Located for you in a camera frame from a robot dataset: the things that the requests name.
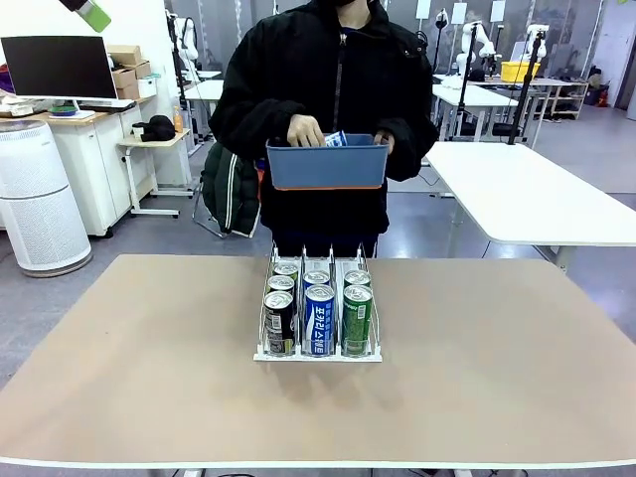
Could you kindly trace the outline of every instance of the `can dispenser rack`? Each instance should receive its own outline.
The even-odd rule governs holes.
[[[298,303],[298,312],[294,316],[295,345],[289,354],[274,354],[269,351],[269,340],[265,329],[265,295],[267,294],[267,280],[274,274],[274,268],[279,263],[294,263],[298,266],[298,278],[296,280],[296,296],[294,299]],[[323,270],[329,273],[330,284],[335,291],[334,299],[334,323],[332,326],[333,336],[329,341],[330,353],[328,355],[314,356],[310,353],[310,346],[304,330],[305,317],[305,297],[302,277],[306,271]],[[329,257],[312,258],[308,257],[303,248],[300,258],[285,258],[278,256],[278,248],[274,245],[267,267],[267,275],[263,286],[262,302],[260,306],[260,320],[258,324],[258,341],[256,344],[255,361],[269,362],[335,362],[335,363],[381,363],[382,350],[380,345],[380,315],[376,306],[375,290],[373,288],[373,277],[371,289],[374,290],[374,300],[371,310],[371,323],[369,326],[369,336],[366,342],[365,352],[362,355],[347,356],[343,350],[343,288],[344,276],[350,270],[369,271],[367,259],[362,247],[358,248],[358,254],[354,258],[334,258],[333,249],[329,252]]]

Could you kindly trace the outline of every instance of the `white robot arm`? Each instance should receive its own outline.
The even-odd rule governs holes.
[[[199,57],[195,45],[195,22],[192,18],[175,18],[179,58],[186,66],[186,80],[199,81],[194,61]]]
[[[539,33],[543,33],[543,38],[541,40],[541,46],[539,47],[539,55],[538,60],[541,60],[546,57],[548,54],[548,50],[546,49],[546,36],[548,35],[548,30],[550,29],[550,25],[531,25],[528,27],[528,42],[526,43],[526,52],[521,57],[522,62],[529,62],[530,57],[533,54],[533,45]]]
[[[457,66],[459,67],[459,74],[461,77],[464,77],[466,73],[466,62],[468,62],[468,55],[470,51],[470,42],[473,35],[473,28],[477,29],[477,34],[475,37],[476,43],[483,44],[483,48],[479,51],[480,58],[486,58],[489,56],[496,55],[495,45],[490,41],[488,35],[486,35],[486,31],[484,30],[484,26],[481,22],[471,22],[464,25],[464,33],[461,39],[461,50],[462,53],[457,55]],[[475,54],[472,54],[470,59],[470,63],[473,63],[476,60]]]

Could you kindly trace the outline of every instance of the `blue can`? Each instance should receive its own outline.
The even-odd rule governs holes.
[[[312,285],[305,293],[305,349],[313,356],[331,354],[335,296],[329,285]]]
[[[343,147],[347,145],[347,136],[343,131],[334,132],[325,137],[327,147]]]
[[[302,286],[307,292],[307,288],[313,285],[328,285],[329,284],[329,273],[322,270],[311,270],[306,271],[302,277]]]

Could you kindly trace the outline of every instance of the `black hoodie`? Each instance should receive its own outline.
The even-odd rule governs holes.
[[[230,61],[210,120],[217,139],[238,156],[261,158],[268,139],[287,137],[293,114],[307,114],[326,134],[391,132],[387,176],[415,177],[438,137],[430,64],[416,36],[390,23],[378,0],[370,9],[371,22],[344,42],[335,9],[319,0],[260,21]],[[372,191],[277,191],[267,167],[261,201],[262,222],[275,231],[371,235],[389,226],[386,181]]]

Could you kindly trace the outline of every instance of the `keyboard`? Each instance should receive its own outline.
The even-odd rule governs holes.
[[[82,101],[81,107],[109,107],[113,109],[125,109],[129,107],[133,102],[132,99],[106,99],[104,101]]]

